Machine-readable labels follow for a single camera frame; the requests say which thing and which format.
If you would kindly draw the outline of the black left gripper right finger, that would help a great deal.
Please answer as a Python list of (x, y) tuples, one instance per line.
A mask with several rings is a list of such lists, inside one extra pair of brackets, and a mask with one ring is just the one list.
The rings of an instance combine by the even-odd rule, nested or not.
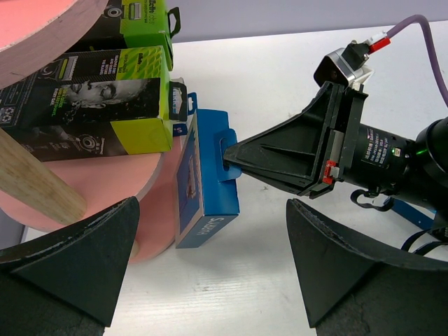
[(438, 241), (395, 248), (298, 199), (286, 224), (304, 308), (318, 335), (446, 335), (447, 263)]

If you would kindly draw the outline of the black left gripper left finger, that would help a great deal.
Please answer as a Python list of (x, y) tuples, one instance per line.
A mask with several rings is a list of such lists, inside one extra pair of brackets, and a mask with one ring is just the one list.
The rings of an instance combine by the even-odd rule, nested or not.
[(103, 335), (116, 310), (139, 224), (124, 199), (1, 250), (2, 335)]

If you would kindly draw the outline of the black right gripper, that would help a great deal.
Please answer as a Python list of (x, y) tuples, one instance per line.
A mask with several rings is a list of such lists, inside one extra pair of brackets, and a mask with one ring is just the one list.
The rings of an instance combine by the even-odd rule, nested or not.
[(352, 165), (367, 97), (327, 81), (301, 113), (228, 147), (223, 160), (280, 190), (320, 197)]

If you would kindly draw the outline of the black green Gillette Labs box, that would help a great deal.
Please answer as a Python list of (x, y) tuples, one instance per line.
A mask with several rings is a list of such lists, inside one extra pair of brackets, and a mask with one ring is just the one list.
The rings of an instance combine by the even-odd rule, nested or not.
[(163, 0), (109, 1), (92, 28), (69, 51), (162, 46), (171, 71), (172, 39), (180, 30), (180, 8), (168, 9)]

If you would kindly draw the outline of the blue Harry's razor box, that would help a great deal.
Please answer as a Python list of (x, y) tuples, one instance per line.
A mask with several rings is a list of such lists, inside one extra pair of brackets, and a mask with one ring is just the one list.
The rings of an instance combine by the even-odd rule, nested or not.
[(190, 120), (197, 110), (197, 94), (195, 92), (184, 94), (179, 90), (173, 90), (170, 99), (170, 119), (173, 122), (173, 136), (186, 135)]

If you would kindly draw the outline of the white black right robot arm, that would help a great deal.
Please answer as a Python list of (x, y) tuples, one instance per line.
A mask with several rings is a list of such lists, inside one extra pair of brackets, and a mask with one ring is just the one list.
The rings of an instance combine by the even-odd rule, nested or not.
[(396, 200), (432, 210), (428, 232), (436, 240), (416, 250), (424, 256), (447, 243), (447, 120), (406, 139), (364, 125), (366, 99), (359, 88), (326, 82), (301, 113), (229, 146), (223, 161), (300, 197), (315, 199), (345, 182), (356, 187), (353, 203), (385, 195), (380, 212)]

